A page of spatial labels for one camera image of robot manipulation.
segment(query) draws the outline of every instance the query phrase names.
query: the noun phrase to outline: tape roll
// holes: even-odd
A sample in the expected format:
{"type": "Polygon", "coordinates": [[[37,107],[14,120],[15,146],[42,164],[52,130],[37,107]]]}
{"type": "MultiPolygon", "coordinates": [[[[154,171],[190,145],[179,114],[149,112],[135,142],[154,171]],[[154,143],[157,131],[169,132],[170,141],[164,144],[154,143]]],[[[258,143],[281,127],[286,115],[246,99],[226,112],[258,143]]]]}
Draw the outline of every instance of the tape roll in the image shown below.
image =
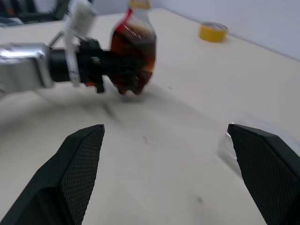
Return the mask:
{"type": "Polygon", "coordinates": [[[203,22],[199,37],[205,41],[222,42],[228,32],[228,28],[217,22],[203,22]]]}

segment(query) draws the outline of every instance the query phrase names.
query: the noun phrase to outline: white wall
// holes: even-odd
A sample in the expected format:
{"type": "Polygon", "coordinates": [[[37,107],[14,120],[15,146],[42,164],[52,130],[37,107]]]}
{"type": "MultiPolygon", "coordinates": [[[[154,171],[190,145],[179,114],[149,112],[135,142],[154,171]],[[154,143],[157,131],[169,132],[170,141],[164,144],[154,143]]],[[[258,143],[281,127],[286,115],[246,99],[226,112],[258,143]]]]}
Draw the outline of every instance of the white wall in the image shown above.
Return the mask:
{"type": "MultiPolygon", "coordinates": [[[[160,0],[150,0],[152,7],[160,5],[160,0]]],[[[93,4],[99,15],[125,12],[128,0],[94,0],[93,4]]]]}
{"type": "Polygon", "coordinates": [[[300,60],[300,0],[162,0],[196,21],[215,21],[230,32],[300,60]]]}

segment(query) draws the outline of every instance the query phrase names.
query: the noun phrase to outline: table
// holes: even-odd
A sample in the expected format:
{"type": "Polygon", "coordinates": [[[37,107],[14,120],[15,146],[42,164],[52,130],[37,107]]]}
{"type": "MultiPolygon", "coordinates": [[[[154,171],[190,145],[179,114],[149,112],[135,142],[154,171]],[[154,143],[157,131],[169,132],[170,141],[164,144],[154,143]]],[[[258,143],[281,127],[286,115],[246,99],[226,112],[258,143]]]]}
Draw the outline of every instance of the table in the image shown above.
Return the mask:
{"type": "MultiPolygon", "coordinates": [[[[121,17],[100,16],[90,36],[107,48],[121,17]]],[[[300,139],[300,63],[231,36],[205,42],[198,23],[163,9],[150,20],[157,66],[143,95],[122,97],[108,82],[102,95],[61,83],[0,101],[0,218],[67,135],[104,124],[84,225],[265,224],[216,150],[227,124],[244,113],[300,139]]],[[[0,43],[48,43],[61,27],[5,28],[0,43]]]]}

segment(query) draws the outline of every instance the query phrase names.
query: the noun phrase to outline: brown liquid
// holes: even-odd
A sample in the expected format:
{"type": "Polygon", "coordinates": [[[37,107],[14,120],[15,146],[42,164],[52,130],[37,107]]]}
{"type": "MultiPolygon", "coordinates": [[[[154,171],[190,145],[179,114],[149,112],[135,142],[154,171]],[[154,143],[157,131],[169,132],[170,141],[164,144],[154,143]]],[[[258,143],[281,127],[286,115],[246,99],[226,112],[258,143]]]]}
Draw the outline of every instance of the brown liquid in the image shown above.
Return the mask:
{"type": "MultiPolygon", "coordinates": [[[[136,75],[137,86],[132,90],[135,94],[140,94],[152,77],[155,66],[156,35],[143,28],[122,24],[112,35],[111,51],[121,55],[136,56],[147,62],[142,72],[136,75]]],[[[116,76],[111,78],[111,81],[120,94],[125,94],[128,90],[123,77],[116,76]]]]}

